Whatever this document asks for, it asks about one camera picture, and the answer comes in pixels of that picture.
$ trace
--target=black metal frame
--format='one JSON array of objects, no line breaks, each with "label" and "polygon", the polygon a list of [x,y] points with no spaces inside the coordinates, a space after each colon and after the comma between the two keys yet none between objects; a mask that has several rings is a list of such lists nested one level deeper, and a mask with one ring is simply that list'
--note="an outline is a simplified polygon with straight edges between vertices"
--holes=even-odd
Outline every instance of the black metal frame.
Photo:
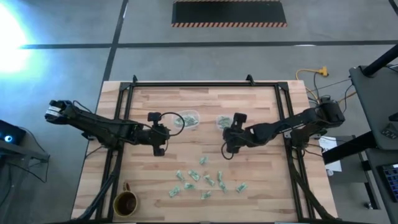
[{"label": "black metal frame", "polygon": [[[119,87],[119,95],[118,95],[118,101],[116,103],[116,110],[115,110],[115,115],[114,118],[118,119],[120,115],[120,110],[121,110],[121,103],[123,100],[123,94],[126,90],[128,90],[127,93],[127,102],[126,102],[126,109],[124,113],[124,119],[129,118],[129,112],[131,109],[131,102],[132,102],[132,94],[134,91],[135,87],[159,87],[159,86],[166,86],[166,87],[198,87],[198,86],[253,86],[253,87],[273,87],[275,90],[275,97],[277,101],[277,106],[278,106],[278,111],[279,111],[279,116],[280,119],[284,119],[284,108],[282,105],[282,97],[280,94],[280,91],[282,90],[285,94],[285,100],[287,103],[287,110],[289,112],[289,116],[293,116],[293,106],[292,102],[290,99],[290,93],[289,93],[289,86],[287,82],[255,82],[252,78],[251,75],[248,75],[246,78],[247,82],[137,82],[136,76],[134,76],[133,81],[130,82],[122,82]],[[299,188],[297,187],[297,184],[299,184],[297,181],[297,176],[295,174],[297,173],[297,170],[294,166],[294,161],[293,161],[293,156],[292,156],[292,151],[295,149],[292,149],[289,144],[289,140],[284,136],[284,144],[285,144],[285,151],[286,151],[286,156],[287,156],[287,164],[289,167],[289,174],[290,174],[290,181],[292,184],[292,193],[293,193],[293,198],[294,198],[294,203],[295,203],[295,209],[297,213],[297,220],[298,222],[305,222],[305,223],[354,223],[354,222],[344,222],[344,221],[338,221],[338,220],[318,220],[315,218],[315,211],[314,207],[310,201],[310,197],[308,195],[305,195],[305,200],[308,208],[308,218],[305,218],[303,216],[303,210],[301,206],[301,201],[300,201],[300,195],[299,195]],[[123,147],[124,143],[120,142],[120,145],[118,146],[117,149],[109,149],[108,153],[106,155],[106,161],[104,165],[104,173],[103,173],[103,178],[101,181],[101,190],[98,193],[98,195],[95,197],[93,203],[91,204],[91,211],[88,213],[89,215],[86,215],[84,219],[76,219],[76,220],[70,220],[69,222],[66,223],[111,223],[113,222],[113,200],[116,197],[117,194],[117,189],[118,189],[118,182],[119,182],[119,175],[120,175],[120,169],[121,169],[121,163],[122,163],[122,158],[123,158]],[[117,158],[116,158],[116,163],[114,165],[114,170],[112,173],[109,174],[109,171],[111,169],[111,161],[113,158],[113,152],[117,151]],[[299,173],[301,176],[301,179],[299,180],[302,185],[309,191],[309,186],[308,186],[308,179],[307,179],[307,173],[305,170],[305,164],[304,164],[304,159],[303,156],[301,155],[300,152],[297,153],[297,160],[298,160],[298,167],[299,167]],[[104,203],[104,196],[106,195],[107,191],[109,190],[110,186],[112,185],[111,188],[111,198],[109,200],[109,208],[108,208],[108,214],[106,218],[103,218],[103,203]],[[94,220],[90,220],[94,210],[96,210],[96,215]]]}]

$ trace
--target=plastic container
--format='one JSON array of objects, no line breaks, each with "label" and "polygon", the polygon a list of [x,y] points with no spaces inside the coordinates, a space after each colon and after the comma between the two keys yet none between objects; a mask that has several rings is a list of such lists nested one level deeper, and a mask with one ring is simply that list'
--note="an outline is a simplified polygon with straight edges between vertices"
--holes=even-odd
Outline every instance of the plastic container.
[{"label": "plastic container", "polygon": [[[184,129],[195,128],[200,123],[199,113],[195,110],[180,111],[177,113],[184,118],[185,121]],[[172,116],[172,122],[175,128],[180,129],[182,127],[181,118],[175,116],[174,114]]]},{"label": "plastic container", "polygon": [[218,115],[216,118],[216,127],[220,130],[224,130],[226,127],[231,127],[233,117],[231,115]]}]

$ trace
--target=wooden table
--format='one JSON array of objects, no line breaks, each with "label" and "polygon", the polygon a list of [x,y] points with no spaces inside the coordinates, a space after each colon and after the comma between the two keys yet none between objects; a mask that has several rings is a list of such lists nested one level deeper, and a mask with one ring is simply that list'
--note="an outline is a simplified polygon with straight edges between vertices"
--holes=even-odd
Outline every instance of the wooden table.
[{"label": "wooden table", "polygon": [[[309,107],[303,81],[288,83],[294,113],[300,113]],[[120,82],[104,82],[98,103],[99,115],[113,118],[119,84]],[[140,205],[138,211],[127,219],[115,215],[115,222],[297,221],[282,136],[277,136],[266,146],[250,149],[243,147],[239,154],[227,161],[220,151],[223,144],[222,132],[215,124],[218,115],[233,115],[235,112],[248,115],[248,121],[244,126],[278,121],[273,88],[135,88],[130,119],[148,123],[148,112],[184,110],[198,111],[200,124],[196,128],[185,129],[176,137],[171,137],[164,157],[154,157],[151,146],[126,144],[118,192],[121,191],[123,182],[128,182],[132,191],[138,195]],[[171,117],[166,116],[162,123],[172,129],[171,133],[178,131]],[[91,142],[88,152],[98,146],[97,142]],[[320,153],[317,147],[309,147],[308,150]],[[202,156],[209,157],[209,162],[204,166],[199,164]],[[101,149],[86,159],[73,208],[73,218],[81,215],[98,193],[105,157],[106,150]],[[323,159],[306,154],[304,161],[312,192],[328,212],[336,217]],[[190,169],[196,170],[202,176],[199,182],[193,181],[187,174]],[[181,170],[188,182],[196,185],[197,190],[184,190],[183,184],[175,176],[177,170]],[[224,173],[227,194],[224,194],[218,185],[211,187],[203,180],[205,174],[210,174],[216,181],[219,170]],[[239,194],[235,187],[242,182],[247,183],[248,188]],[[182,191],[176,197],[170,198],[169,190],[176,185]],[[208,190],[213,195],[201,200],[201,193]],[[307,214],[303,194],[300,194],[304,214]],[[108,202],[109,197],[104,204],[104,216],[108,210]]]}]

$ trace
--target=brown mug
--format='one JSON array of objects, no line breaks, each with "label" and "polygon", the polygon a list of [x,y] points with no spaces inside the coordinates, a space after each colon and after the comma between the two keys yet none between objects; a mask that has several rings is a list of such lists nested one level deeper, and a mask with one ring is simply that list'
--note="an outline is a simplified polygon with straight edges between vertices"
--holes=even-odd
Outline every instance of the brown mug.
[{"label": "brown mug", "polygon": [[130,185],[123,183],[123,192],[121,192],[113,201],[113,210],[120,217],[131,216],[138,207],[138,198],[131,192]]}]

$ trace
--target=concrete floor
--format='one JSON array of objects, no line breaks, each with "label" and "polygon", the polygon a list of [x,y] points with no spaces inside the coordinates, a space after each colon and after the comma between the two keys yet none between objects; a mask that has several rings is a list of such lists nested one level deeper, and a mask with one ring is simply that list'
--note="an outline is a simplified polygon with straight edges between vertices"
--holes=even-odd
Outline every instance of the concrete floor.
[{"label": "concrete floor", "polygon": [[[387,0],[281,1],[289,24],[283,30],[172,29],[171,0],[130,0],[119,42],[394,40],[398,36],[397,18]],[[0,1],[0,12],[9,13],[5,20],[12,24],[7,26],[9,32],[0,36],[0,47],[6,49],[0,52],[0,119],[31,130],[51,154],[48,182],[42,184],[26,175],[21,191],[8,199],[12,208],[7,223],[70,218],[87,141],[77,129],[46,123],[44,113],[52,99],[78,100],[95,110],[110,51],[12,50],[9,46],[15,40],[20,41],[16,44],[110,44],[121,5],[122,0]],[[0,20],[0,27],[5,20]],[[317,85],[322,87],[347,79],[349,68],[369,64],[391,47],[118,49],[109,79],[131,80],[137,75],[139,80],[243,80],[251,74],[256,80],[291,80],[300,68],[327,66],[330,76],[317,77]],[[311,73],[300,77],[313,89]],[[338,100],[350,85],[334,85],[322,89],[320,95]],[[357,96],[348,99],[347,105],[346,122],[331,129],[331,136],[369,131]],[[34,171],[44,175],[45,166]],[[369,211],[361,206],[367,201],[363,185],[331,187],[340,218],[388,223],[384,210]]]}]

